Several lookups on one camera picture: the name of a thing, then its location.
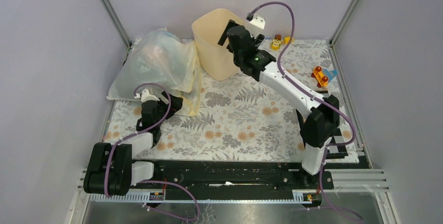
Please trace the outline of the beige plastic trash bin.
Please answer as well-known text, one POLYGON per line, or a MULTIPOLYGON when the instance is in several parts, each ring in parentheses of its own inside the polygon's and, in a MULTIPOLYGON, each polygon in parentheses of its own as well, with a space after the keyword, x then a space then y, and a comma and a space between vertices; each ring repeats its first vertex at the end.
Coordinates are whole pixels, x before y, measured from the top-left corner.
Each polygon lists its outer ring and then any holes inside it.
POLYGON ((239 71, 233 62, 233 54, 226 49, 228 42, 218 44, 230 20, 244 25, 243 19, 224 8, 212 10, 192 24, 201 67, 217 81, 223 81, 239 71))

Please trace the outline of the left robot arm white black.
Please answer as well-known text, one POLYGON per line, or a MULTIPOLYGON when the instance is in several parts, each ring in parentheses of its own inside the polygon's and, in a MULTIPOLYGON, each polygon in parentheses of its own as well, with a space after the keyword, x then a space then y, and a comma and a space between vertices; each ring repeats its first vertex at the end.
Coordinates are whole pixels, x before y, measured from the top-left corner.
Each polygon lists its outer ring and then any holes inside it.
POLYGON ((148 187, 161 184, 162 174, 148 161, 133 161, 140 152, 155 147, 161 137, 161 124, 174 116, 183 106, 183 99, 162 92, 167 101, 145 99, 141 117, 135 125, 135 135, 119 139, 116 144, 96 143, 92 149, 84 191, 105 196, 124 196, 130 186, 143 181, 148 187))

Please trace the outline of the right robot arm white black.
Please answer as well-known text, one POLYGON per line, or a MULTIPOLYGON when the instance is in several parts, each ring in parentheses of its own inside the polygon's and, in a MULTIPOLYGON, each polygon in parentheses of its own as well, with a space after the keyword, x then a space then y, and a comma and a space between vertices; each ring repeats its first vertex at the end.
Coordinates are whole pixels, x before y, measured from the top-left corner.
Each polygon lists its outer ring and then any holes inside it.
POLYGON ((305 119, 300 135, 305 144, 305 156, 301 163, 304 171, 300 173, 300 182, 306 188, 313 188, 320 182, 320 170, 326 146, 331 142, 340 120, 337 109, 339 100, 335 96, 324 97, 309 89, 302 82, 293 80, 293 76, 284 76, 279 70, 276 58, 259 45, 264 35, 252 37, 250 32, 233 20, 220 36, 219 45, 226 47, 233 54, 234 64, 247 76, 252 77, 286 99, 305 119))

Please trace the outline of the translucent white yellow trash bag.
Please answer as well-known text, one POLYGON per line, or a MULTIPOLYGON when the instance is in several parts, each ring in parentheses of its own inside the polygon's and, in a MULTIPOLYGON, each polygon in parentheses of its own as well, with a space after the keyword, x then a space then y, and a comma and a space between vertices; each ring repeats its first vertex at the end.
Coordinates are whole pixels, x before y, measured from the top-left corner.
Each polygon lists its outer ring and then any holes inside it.
POLYGON ((167 29, 152 30, 133 47, 113 81, 107 99, 136 101, 137 86, 159 84, 182 98, 179 115, 196 116, 200 108, 202 69, 194 40, 181 40, 167 29))

